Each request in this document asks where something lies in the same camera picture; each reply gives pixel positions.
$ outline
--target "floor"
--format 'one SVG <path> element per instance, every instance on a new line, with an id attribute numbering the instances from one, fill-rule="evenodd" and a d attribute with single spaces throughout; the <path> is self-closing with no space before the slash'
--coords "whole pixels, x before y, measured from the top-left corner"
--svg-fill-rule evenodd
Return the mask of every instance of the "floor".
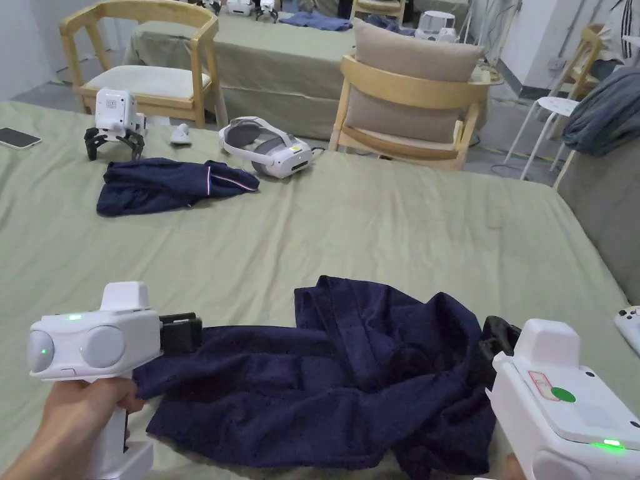
<path id="1" fill-rule="evenodd" d="M 123 52 L 110 52 L 109 54 L 112 65 L 119 65 Z M 96 59 L 82 62 L 81 67 L 86 79 L 92 78 L 102 71 Z M 70 87 L 68 71 L 59 72 L 58 79 L 59 81 L 55 83 L 47 83 L 18 95 L 14 100 L 43 107 L 79 111 L 79 104 Z M 523 133 L 520 144 L 515 150 L 523 155 L 514 156 L 506 166 L 502 162 L 524 122 L 530 106 L 530 102 L 518 100 L 507 84 L 491 87 L 487 124 L 480 131 L 479 138 L 474 138 L 472 142 L 473 145 L 479 141 L 469 150 L 465 170 L 487 175 L 519 178 L 529 153 L 540 135 L 542 122 L 532 120 Z M 207 128 L 217 129 L 215 123 L 207 124 Z M 317 140 L 309 140 L 309 144 L 312 147 L 327 146 L 327 142 Z M 549 168 L 559 146 L 560 144 L 556 141 L 543 143 L 538 152 L 542 158 L 537 158 L 533 162 L 527 174 L 527 180 L 547 185 L 553 184 L 562 164 L 554 172 L 550 172 Z"/>

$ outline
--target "smartphone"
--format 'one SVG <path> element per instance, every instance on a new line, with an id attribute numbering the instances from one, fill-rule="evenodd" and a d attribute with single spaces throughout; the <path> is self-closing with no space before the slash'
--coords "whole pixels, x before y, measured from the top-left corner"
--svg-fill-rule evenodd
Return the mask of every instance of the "smartphone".
<path id="1" fill-rule="evenodd" d="M 42 138 L 34 137 L 33 135 L 22 133 L 18 130 L 10 128 L 0 129 L 0 144 L 6 145 L 7 147 L 22 150 L 24 148 L 29 148 L 36 143 L 40 143 L 41 141 Z"/>

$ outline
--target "wall outlet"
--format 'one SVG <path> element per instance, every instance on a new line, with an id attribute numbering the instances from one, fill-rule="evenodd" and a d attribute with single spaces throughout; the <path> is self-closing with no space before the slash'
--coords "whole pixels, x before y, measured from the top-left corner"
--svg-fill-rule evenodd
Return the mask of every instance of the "wall outlet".
<path id="1" fill-rule="evenodd" d="M 562 70 L 565 65 L 566 65 L 566 60 L 564 58 L 552 57 L 549 59 L 549 63 L 547 64 L 547 67 L 552 72 L 557 72 L 558 70 Z"/>

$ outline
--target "wooden chair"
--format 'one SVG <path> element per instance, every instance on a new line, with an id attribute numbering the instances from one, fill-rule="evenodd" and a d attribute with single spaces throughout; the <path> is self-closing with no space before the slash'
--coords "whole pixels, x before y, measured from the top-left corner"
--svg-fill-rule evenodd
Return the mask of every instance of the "wooden chair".
<path id="1" fill-rule="evenodd" d="M 402 25 L 404 18 L 405 0 L 353 0 L 351 7 L 351 20 L 356 16 L 356 12 L 375 13 L 395 17 L 399 25 Z"/>
<path id="2" fill-rule="evenodd" d="M 351 56 L 342 58 L 344 74 L 338 115 L 333 126 L 330 150 L 338 146 L 427 165 L 441 170 L 461 170 L 480 113 L 487 100 L 489 84 L 440 82 L 393 74 L 364 65 Z M 464 122 L 458 121 L 452 142 L 435 143 L 365 131 L 344 125 L 350 88 L 395 104 L 426 109 L 467 109 Z"/>
<path id="3" fill-rule="evenodd" d="M 97 24 L 105 17 L 131 19 L 140 23 L 158 20 L 195 27 L 191 38 L 191 71 L 177 68 L 121 65 L 111 68 Z M 104 72 L 83 80 L 74 34 L 85 28 Z M 195 120 L 205 127 L 203 98 L 209 91 L 216 99 L 218 126 L 228 125 L 220 80 L 216 70 L 213 37 L 218 32 L 218 18 L 199 6 L 173 0 L 110 0 L 96 3 L 63 20 L 60 24 L 62 44 L 67 54 L 74 90 L 84 110 L 95 109 L 101 88 L 129 90 L 136 96 L 138 109 L 148 115 Z M 202 73 L 201 54 L 207 59 L 208 75 Z"/>
<path id="4" fill-rule="evenodd" d="M 567 96 L 570 100 L 577 100 L 578 97 L 587 95 L 598 85 L 598 79 L 589 75 L 593 62 L 598 59 L 598 55 L 603 48 L 602 39 L 598 36 L 602 30 L 601 24 L 593 24 L 582 30 L 582 40 L 575 53 L 575 56 L 564 69 L 556 86 L 549 96 L 557 97 L 560 90 L 566 84 L 572 84 L 573 88 Z"/>

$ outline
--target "gray sofa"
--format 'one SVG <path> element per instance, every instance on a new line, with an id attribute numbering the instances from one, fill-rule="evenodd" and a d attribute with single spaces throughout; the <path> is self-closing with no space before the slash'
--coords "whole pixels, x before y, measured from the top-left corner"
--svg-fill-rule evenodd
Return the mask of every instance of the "gray sofa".
<path id="1" fill-rule="evenodd" d="M 640 304 L 640 140 L 576 156 L 557 189 L 631 305 Z"/>

